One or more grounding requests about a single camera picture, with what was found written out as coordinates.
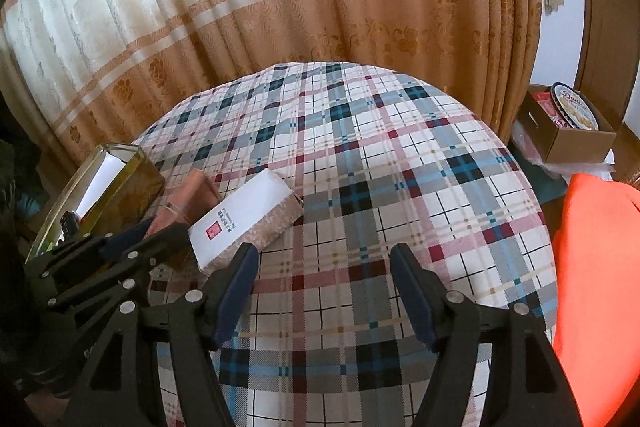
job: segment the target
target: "white wall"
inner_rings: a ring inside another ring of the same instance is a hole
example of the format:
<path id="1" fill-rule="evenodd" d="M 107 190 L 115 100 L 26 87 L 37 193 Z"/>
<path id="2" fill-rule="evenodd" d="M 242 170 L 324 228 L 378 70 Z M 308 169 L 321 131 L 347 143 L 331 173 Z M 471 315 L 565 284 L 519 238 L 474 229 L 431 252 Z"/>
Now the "white wall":
<path id="1" fill-rule="evenodd" d="M 636 75 L 634 90 L 631 92 L 629 105 L 626 107 L 625 123 L 640 138 L 640 67 Z"/>
<path id="2" fill-rule="evenodd" d="M 567 86 L 574 85 L 583 29 L 584 0 L 564 0 L 564 6 L 550 15 L 543 10 L 532 84 L 550 86 L 563 82 Z"/>

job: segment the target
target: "wooden door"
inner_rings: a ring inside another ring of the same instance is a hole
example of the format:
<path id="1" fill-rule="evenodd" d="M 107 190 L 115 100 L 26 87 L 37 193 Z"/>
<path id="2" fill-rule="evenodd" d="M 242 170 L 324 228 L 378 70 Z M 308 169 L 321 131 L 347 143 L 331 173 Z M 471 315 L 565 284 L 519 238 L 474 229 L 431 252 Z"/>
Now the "wooden door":
<path id="1" fill-rule="evenodd" d="M 618 129 L 638 73 L 640 0 L 585 1 L 575 88 L 593 102 L 613 129 Z"/>

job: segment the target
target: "white box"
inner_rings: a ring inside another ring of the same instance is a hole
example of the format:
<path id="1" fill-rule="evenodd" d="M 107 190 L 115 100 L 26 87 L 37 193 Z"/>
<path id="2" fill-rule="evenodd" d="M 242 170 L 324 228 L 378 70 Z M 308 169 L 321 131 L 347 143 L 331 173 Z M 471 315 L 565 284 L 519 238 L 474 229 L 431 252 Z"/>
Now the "white box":
<path id="1" fill-rule="evenodd" d="M 226 267 L 242 243 L 263 250 L 302 214 L 295 192 L 275 172 L 262 170 L 189 229 L 200 271 L 211 275 Z"/>

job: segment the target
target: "red square logo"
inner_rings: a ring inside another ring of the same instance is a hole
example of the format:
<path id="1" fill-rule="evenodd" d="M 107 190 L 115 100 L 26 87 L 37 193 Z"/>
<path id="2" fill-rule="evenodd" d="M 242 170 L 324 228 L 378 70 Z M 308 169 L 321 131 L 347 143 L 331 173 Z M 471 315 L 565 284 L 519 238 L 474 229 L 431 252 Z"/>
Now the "red square logo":
<path id="1" fill-rule="evenodd" d="M 220 232 L 222 232 L 222 227 L 220 227 L 220 223 L 217 221 L 207 229 L 207 235 L 209 236 L 209 239 L 213 239 Z"/>

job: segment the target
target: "checkered fabric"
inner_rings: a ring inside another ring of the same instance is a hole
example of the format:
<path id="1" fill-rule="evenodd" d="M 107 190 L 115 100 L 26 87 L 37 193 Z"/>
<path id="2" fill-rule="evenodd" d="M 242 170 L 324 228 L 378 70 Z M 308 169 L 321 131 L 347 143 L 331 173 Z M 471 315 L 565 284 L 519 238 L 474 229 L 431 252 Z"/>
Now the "checkered fabric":
<path id="1" fill-rule="evenodd" d="M 555 269 L 529 183 L 484 123 L 420 80 L 279 64 L 184 100 L 137 143 L 166 194 L 193 168 L 225 194 L 268 167 L 304 200 L 262 252 L 236 335 L 212 353 L 238 426 L 411 425 L 435 356 L 391 279 L 399 242 L 474 301 L 526 302 L 552 335 Z M 204 282 L 195 263 L 152 276 L 152 304 Z M 181 426 L 169 348 L 158 352 L 168 424 Z M 479 422 L 489 363 L 481 346 L 465 426 Z"/>

